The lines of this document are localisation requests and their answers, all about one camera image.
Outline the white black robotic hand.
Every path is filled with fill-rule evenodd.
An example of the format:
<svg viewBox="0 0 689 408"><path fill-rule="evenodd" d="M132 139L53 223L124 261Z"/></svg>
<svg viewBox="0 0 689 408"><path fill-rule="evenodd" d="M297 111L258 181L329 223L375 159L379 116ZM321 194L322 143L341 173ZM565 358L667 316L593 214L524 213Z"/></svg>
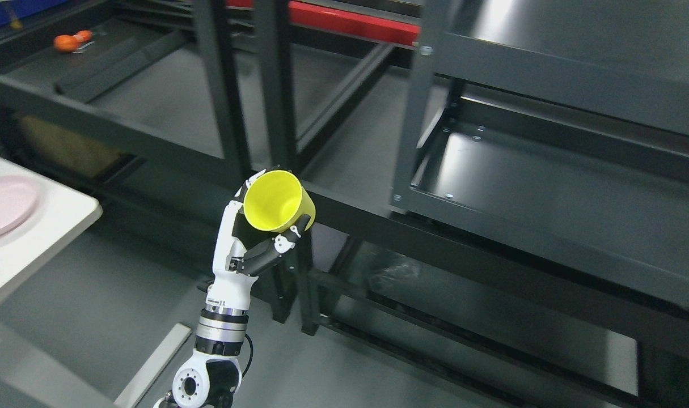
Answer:
<svg viewBox="0 0 689 408"><path fill-rule="evenodd" d="M280 233L261 231L248 224L243 211L245 193L259 176L273 170L265 169L247 179L224 208L214 248L214 281L207 289L206 307L249 310L254 282L292 252L308 231L299 230L310 218L306 215L298 219L298 225Z"/></svg>

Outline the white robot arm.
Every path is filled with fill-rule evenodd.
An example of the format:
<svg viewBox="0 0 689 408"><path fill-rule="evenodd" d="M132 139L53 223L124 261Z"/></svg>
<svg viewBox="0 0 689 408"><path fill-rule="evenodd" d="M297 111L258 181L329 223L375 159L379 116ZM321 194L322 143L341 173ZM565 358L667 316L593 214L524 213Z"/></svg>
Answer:
<svg viewBox="0 0 689 408"><path fill-rule="evenodd" d="M155 407L231 407L248 368L239 355L247 334L246 310L207 305L201 310L192 355L179 367L171 388Z"/></svg>

